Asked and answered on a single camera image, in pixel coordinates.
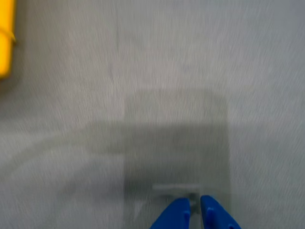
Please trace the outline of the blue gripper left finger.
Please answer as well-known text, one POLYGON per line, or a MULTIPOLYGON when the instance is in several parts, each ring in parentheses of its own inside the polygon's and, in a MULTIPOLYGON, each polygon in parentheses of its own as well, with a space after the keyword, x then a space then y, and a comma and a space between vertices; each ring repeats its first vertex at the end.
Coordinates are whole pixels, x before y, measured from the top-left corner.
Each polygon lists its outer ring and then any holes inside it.
POLYGON ((174 200, 151 225, 151 229, 188 229, 191 216, 188 198, 174 200))

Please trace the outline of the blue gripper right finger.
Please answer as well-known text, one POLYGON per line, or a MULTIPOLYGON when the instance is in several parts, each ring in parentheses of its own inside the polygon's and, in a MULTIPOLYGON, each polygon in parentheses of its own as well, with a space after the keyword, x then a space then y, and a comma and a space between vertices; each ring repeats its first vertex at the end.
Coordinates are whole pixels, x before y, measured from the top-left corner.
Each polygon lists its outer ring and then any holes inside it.
POLYGON ((205 229, 241 229, 235 219, 213 197, 200 197, 200 206, 205 229))

